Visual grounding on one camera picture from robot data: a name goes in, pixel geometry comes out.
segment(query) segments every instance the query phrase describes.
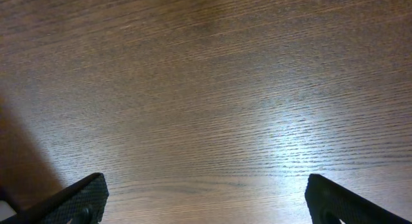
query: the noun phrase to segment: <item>dark wood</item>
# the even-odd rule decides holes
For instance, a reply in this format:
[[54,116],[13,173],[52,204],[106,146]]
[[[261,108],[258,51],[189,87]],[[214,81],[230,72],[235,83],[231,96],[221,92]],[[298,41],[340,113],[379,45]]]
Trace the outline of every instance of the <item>dark wood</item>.
[[39,156],[24,162],[50,169],[45,190],[103,172],[103,223],[310,223],[310,173],[412,220],[412,0],[0,9],[3,106]]

